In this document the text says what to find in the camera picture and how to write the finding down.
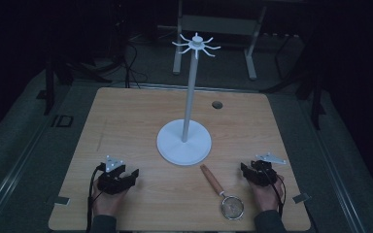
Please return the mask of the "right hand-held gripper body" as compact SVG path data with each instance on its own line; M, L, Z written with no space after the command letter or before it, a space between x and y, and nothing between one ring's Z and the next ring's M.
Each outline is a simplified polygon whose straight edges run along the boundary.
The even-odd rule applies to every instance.
M273 164L287 164L287 162L283 158L278 157L270 152L267 152L266 154L257 154L255 158L256 160L262 161L262 169L260 171L257 171L253 169L250 164L251 177L249 178L249 180L254 184L260 186L274 184L277 181L277 172L273 169Z

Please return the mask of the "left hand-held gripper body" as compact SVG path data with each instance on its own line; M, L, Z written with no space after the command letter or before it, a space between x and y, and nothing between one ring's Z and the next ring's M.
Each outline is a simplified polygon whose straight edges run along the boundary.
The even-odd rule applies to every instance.
M135 185L136 181L132 182L125 178L125 176L130 175L131 173L125 174L124 172L119 178L117 177L117 170L120 165L125 165L125 163L120 159L111 157L110 155L106 156L106 161L103 164L103 173L98 178L97 187L99 190L113 195Z

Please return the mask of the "wooden handled mesh strainer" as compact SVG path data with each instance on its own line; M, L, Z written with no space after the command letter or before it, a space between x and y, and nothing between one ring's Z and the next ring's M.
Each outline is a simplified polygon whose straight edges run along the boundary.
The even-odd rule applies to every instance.
M240 219L244 214L243 201L237 196L226 195L217 178L205 164L202 164L200 169L214 192L222 198L220 211L223 216L229 220Z

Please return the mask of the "white hook stand rack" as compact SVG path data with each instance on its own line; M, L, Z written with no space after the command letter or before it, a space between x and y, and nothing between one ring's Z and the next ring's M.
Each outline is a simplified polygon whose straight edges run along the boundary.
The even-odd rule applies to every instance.
M199 55L204 52L214 57L208 50L219 50L211 47L213 38L204 40L198 33L190 39L180 35L182 43L175 43L178 49L186 47L180 54L190 52L186 107L183 119L175 119L166 123L158 132L156 146L160 155L168 162L179 166L192 166L203 161L212 148L212 137L207 128L191 119L195 83L199 63Z

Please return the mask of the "person's left hand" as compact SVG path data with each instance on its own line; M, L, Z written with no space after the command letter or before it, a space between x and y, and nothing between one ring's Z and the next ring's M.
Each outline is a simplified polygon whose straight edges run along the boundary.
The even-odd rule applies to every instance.
M92 197L92 210L95 216L113 216L118 215L123 199L127 193L124 190L117 194L108 194L100 191L97 187L94 188Z

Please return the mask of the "person's right hand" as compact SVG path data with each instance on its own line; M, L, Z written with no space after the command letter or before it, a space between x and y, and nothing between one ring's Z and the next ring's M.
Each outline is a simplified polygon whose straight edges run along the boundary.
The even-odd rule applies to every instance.
M259 186L249 182L254 196L254 204L259 213L279 210L280 201L284 194L282 189L283 180L284 177L279 175L277 181L269 186Z

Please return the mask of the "black tripod stand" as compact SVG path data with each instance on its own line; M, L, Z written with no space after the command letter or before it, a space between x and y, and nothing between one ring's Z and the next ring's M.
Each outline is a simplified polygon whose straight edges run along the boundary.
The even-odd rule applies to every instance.
M304 48L284 79L278 84L262 89L260 93L274 93L293 83L299 83L295 96L298 100L306 100L312 95L310 119L314 127L320 130L320 115L324 114L321 104L323 63L320 49L317 48L318 40L316 32L305 39Z
M54 76L66 83L71 84L73 78L68 72L71 69L75 69L78 72L84 74L92 80L99 83L110 83L110 80L104 79L97 75L94 71L86 68L82 63L74 61L72 58L66 55L49 55L45 63L45 88L37 95L38 99L42 99L46 103L44 115L47 116L52 107L54 106Z

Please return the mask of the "grey metal frame stand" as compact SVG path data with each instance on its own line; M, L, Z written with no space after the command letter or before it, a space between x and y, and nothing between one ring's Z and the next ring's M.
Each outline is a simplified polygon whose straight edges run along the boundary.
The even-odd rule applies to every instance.
M266 15L266 6L262 6L256 13L256 19L243 19L231 17L210 17L199 15L187 15L184 13L184 2L178 0L177 12L177 39L175 42L175 56L172 72L175 75L181 73L183 49L182 44L189 46L189 41L182 35L185 31L218 33L227 35L250 36L251 42L244 49L244 58L246 61L248 76L250 80L257 79L257 73L254 66L253 53L260 34L261 25Z

